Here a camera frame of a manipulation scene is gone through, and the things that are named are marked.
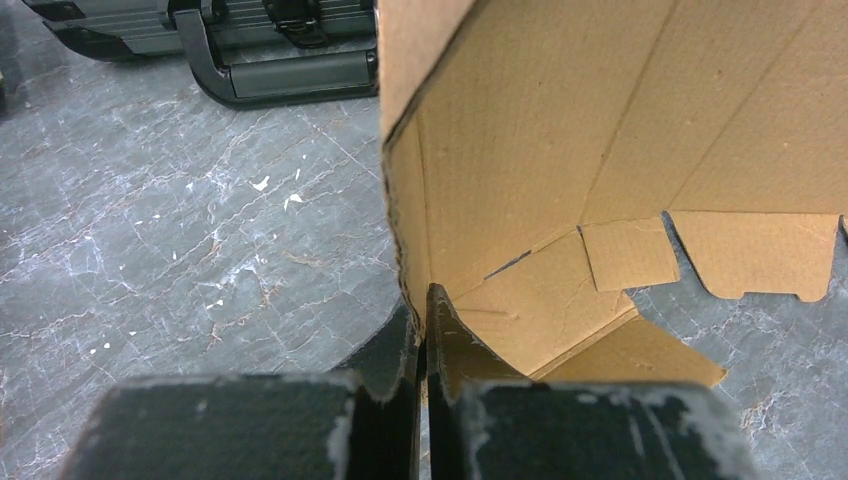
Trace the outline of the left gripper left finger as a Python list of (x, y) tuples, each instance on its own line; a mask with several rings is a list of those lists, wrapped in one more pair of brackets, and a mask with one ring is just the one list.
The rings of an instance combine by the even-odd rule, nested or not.
[(149, 376), (111, 388), (64, 479), (414, 479), (419, 348), (398, 302), (322, 373)]

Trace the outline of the cardboard box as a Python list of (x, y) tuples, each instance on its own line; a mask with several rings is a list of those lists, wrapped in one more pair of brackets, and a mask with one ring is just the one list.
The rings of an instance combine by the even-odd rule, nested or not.
[(382, 167), (419, 332), (442, 286), (515, 370), (723, 370), (628, 296), (828, 290), (847, 224), (843, 1), (382, 1)]

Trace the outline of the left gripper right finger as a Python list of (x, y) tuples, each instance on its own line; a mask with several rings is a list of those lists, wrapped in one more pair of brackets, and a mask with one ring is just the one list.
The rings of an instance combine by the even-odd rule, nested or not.
[(755, 479), (730, 410), (687, 382), (541, 382), (508, 365), (427, 292), (435, 479)]

